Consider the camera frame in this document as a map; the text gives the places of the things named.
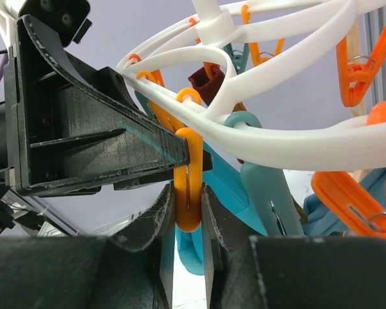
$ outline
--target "orange plastic ring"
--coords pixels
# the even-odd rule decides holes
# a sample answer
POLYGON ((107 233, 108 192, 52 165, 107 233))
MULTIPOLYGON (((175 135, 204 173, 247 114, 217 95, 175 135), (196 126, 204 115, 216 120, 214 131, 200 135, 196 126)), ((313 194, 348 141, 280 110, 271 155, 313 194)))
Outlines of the orange plastic ring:
POLYGON ((149 81, 157 84, 156 78, 154 78, 153 74, 147 70, 140 71, 136 76, 137 79, 141 79, 142 77, 146 77, 149 81))
POLYGON ((197 104, 199 104, 199 105, 201 104, 200 94, 195 89, 193 89, 193 88, 184 88, 184 89, 180 90, 178 95, 176 96, 176 100, 179 101, 180 103, 182 103, 183 99, 187 95, 193 97, 194 101, 197 104))

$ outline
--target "teal clothespin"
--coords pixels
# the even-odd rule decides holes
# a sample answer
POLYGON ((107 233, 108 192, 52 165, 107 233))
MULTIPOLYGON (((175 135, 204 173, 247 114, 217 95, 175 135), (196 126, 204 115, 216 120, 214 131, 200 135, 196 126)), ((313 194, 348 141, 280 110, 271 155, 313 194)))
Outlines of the teal clothespin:
POLYGON ((236 70, 236 74, 240 74, 246 71, 247 60, 249 59, 250 52, 248 43, 244 44, 243 51, 233 50, 231 43, 227 44, 223 49, 230 56, 236 70))
MULTIPOLYGON (((234 127, 238 122, 262 127, 247 111, 232 113, 225 126, 234 127)), ((304 236, 283 170, 245 162, 240 176, 269 236, 304 236)))
POLYGON ((146 115, 157 120, 156 115, 152 110, 152 107, 150 107, 149 99, 136 90, 134 91, 134 95, 136 95, 136 98, 144 109, 144 111, 146 112, 146 115))

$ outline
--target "dark red cloth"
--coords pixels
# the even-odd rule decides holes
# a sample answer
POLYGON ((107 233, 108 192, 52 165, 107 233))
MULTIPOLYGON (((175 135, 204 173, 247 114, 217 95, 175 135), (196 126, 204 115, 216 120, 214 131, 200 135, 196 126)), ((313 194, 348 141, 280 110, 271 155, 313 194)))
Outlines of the dark red cloth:
MULTIPOLYGON (((194 72, 188 78, 188 81, 192 84, 193 89, 200 94, 201 99, 207 106, 212 103, 225 79, 225 74, 217 66, 211 66, 211 68, 214 74, 212 80, 207 77, 205 67, 202 67, 200 70, 194 72)), ((241 159, 237 159, 237 161, 239 161, 240 164, 244 164, 244 161, 241 159)))

